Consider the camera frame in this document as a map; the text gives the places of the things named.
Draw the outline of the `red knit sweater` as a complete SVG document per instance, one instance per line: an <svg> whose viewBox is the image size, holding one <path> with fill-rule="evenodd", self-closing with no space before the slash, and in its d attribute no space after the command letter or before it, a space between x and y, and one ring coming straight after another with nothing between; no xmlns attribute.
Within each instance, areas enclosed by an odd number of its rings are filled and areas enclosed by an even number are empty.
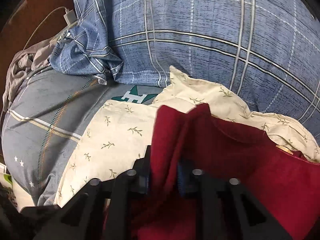
<svg viewBox="0 0 320 240"><path fill-rule="evenodd" d="M196 239L196 205L179 192L179 163L239 179L291 239L319 239L319 165L279 149L260 129L213 117L207 104L188 113L159 108L149 190L131 202L130 239Z"/></svg>

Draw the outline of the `cream leaf-print pillow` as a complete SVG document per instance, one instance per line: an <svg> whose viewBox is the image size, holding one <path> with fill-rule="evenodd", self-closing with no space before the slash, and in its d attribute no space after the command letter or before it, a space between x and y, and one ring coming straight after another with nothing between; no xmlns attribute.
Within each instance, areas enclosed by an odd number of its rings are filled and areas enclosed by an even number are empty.
<svg viewBox="0 0 320 240"><path fill-rule="evenodd" d="M319 162L319 146L297 120L276 113L249 110L225 86L193 79L170 67L171 84L150 105L107 100L97 111L73 151L60 179L54 203L65 205L90 179L109 180L144 157L151 144L157 109L163 105L186 113L207 103L213 116L262 129L283 149L298 150L308 161Z"/></svg>

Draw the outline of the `grey plaid bed sheet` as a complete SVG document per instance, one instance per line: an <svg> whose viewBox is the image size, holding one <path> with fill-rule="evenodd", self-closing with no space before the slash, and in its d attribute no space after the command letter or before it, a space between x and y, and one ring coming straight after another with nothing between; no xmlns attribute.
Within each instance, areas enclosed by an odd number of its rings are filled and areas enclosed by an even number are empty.
<svg viewBox="0 0 320 240"><path fill-rule="evenodd" d="M4 115L6 166L36 206L52 204L65 166L87 125L109 99L150 104L158 87L101 85L51 67L30 74Z"/></svg>

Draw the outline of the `blue plaid quilt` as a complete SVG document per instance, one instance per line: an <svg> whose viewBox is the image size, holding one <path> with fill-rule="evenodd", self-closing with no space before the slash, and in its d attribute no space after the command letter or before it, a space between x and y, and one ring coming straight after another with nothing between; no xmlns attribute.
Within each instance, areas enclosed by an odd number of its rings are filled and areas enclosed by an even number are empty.
<svg viewBox="0 0 320 240"><path fill-rule="evenodd" d="M50 64L104 84L166 87L169 68L224 85L319 138L319 4L308 0L73 0Z"/></svg>

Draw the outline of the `white charger plug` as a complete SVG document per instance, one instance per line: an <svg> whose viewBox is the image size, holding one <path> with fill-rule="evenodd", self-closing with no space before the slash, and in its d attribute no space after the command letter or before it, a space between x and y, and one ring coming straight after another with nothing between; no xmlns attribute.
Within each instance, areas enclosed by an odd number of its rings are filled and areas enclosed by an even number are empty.
<svg viewBox="0 0 320 240"><path fill-rule="evenodd" d="M77 21L77 17L73 9L69 10L65 8L65 14L63 18L65 19L65 22L68 26L74 24Z"/></svg>

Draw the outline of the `brown wooden headboard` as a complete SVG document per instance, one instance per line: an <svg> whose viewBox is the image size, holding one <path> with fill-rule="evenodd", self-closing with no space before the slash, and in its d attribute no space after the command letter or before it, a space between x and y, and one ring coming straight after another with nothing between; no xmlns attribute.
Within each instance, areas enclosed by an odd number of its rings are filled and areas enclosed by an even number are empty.
<svg viewBox="0 0 320 240"><path fill-rule="evenodd" d="M73 9L73 0L1 0L1 93L14 55L66 25L64 7Z"/></svg>

